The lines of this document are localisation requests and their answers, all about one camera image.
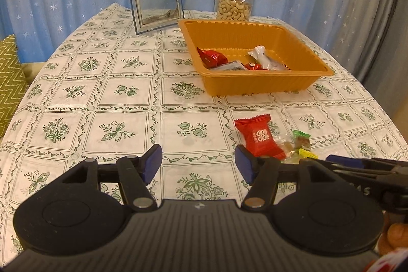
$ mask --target black circular cover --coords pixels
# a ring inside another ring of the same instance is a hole
[[[111,196],[81,184],[63,184],[23,202],[14,215],[14,229],[25,249],[72,255],[111,241],[124,220],[124,207]]]
[[[321,183],[283,198],[273,209],[277,231],[314,254],[345,256],[374,247],[380,207],[347,183]]]

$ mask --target basket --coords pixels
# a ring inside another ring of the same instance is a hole
[[[193,65],[211,96],[303,90],[333,71],[286,28],[240,21],[179,20]],[[204,67],[197,47],[223,53],[228,61],[253,62],[248,55],[258,45],[265,54],[287,65],[285,71],[211,71]]]

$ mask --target white tablecloth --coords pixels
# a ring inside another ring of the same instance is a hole
[[[215,18],[185,11],[186,18]],[[370,94],[311,40],[284,25],[335,72],[308,90],[210,97],[177,26],[135,35],[130,10],[112,4],[75,30],[30,86],[0,147],[0,250],[22,250],[13,229],[18,205],[85,157],[113,163],[160,144],[164,158],[148,186],[163,198],[236,199],[248,185],[233,151],[234,119],[270,114],[274,136],[310,133],[313,152],[407,160],[407,143]],[[120,200],[117,185],[102,190]],[[281,184],[277,198],[294,190]]]

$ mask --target jar of cashews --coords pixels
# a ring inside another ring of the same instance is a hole
[[[217,20],[249,21],[252,0],[219,0]]]

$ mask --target green cushion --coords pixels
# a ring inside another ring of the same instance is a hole
[[[9,126],[27,90],[27,82],[17,58],[15,35],[0,41],[0,136]]]

